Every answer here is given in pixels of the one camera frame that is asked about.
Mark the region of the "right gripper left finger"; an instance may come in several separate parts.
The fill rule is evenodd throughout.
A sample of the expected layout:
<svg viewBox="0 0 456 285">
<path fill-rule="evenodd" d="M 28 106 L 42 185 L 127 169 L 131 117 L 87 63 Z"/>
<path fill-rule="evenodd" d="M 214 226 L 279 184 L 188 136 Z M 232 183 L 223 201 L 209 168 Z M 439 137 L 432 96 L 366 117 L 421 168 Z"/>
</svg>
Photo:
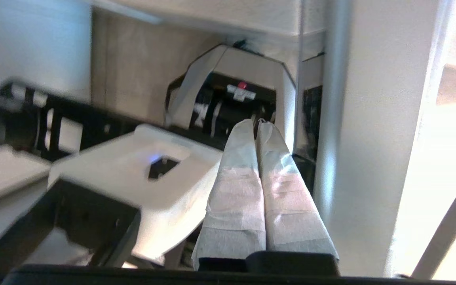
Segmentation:
<svg viewBox="0 0 456 285">
<path fill-rule="evenodd" d="M 199 270 L 208 258 L 245 260 L 265 249 L 264 193 L 253 122 L 245 119 L 233 127 L 224 148 L 192 265 Z"/>
</svg>

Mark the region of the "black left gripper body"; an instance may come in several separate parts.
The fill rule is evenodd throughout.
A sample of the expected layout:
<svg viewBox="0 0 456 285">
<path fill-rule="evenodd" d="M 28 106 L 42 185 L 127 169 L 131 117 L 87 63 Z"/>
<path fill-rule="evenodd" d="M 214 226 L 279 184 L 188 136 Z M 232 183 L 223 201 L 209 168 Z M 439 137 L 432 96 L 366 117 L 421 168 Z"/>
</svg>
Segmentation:
<svg viewBox="0 0 456 285">
<path fill-rule="evenodd" d="M 138 207 L 67 180 L 57 180 L 0 237 L 0 274 L 23 264 L 54 230 L 87 248 L 89 266 L 121 267 L 136 244 Z"/>
</svg>

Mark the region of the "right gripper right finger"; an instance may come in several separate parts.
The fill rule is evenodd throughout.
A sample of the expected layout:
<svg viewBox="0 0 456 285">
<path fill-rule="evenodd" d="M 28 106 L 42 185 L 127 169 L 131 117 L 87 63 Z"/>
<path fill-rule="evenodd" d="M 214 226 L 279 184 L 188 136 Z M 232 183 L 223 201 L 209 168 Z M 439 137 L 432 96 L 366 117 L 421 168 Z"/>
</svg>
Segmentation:
<svg viewBox="0 0 456 285">
<path fill-rule="evenodd" d="M 330 254 L 338 260 L 309 189 L 274 124 L 259 123 L 256 149 L 264 193 L 267 249 Z"/>
</svg>

